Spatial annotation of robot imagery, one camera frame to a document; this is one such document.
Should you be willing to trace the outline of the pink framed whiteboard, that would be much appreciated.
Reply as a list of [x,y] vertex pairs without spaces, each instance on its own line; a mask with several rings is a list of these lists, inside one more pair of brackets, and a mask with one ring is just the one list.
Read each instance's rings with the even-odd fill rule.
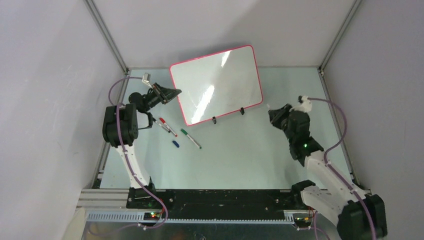
[[178,103],[187,126],[260,105],[263,90],[252,45],[242,45],[172,64],[181,90]]

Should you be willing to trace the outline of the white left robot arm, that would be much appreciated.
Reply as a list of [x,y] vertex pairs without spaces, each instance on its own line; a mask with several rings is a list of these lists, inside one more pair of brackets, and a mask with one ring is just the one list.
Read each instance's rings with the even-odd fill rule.
[[166,105],[181,93],[180,89],[166,88],[154,83],[145,94],[131,93],[127,104],[117,103],[105,109],[103,138],[122,158],[129,175],[130,188],[134,191],[143,190],[138,201],[145,208],[156,206],[158,194],[151,175],[138,162],[135,142],[139,131],[149,130],[154,124],[168,133],[171,132],[171,129],[160,123],[150,110],[158,104]]

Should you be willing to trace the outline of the blue marker cap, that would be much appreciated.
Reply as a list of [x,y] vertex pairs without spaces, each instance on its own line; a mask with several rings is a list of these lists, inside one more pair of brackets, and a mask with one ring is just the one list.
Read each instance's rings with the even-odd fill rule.
[[175,141],[175,140],[173,140],[172,141],[172,143],[177,147],[177,148],[179,148],[180,147],[180,145]]

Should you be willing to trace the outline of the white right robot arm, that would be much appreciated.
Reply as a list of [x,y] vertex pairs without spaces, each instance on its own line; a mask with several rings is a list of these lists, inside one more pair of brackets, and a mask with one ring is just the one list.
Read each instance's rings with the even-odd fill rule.
[[346,176],[327,158],[324,148],[311,136],[310,107],[286,104],[268,110],[271,125],[287,138],[291,157],[324,185],[311,180],[291,187],[291,204],[316,210],[337,229],[342,240],[377,240],[388,235],[385,203],[370,195]]

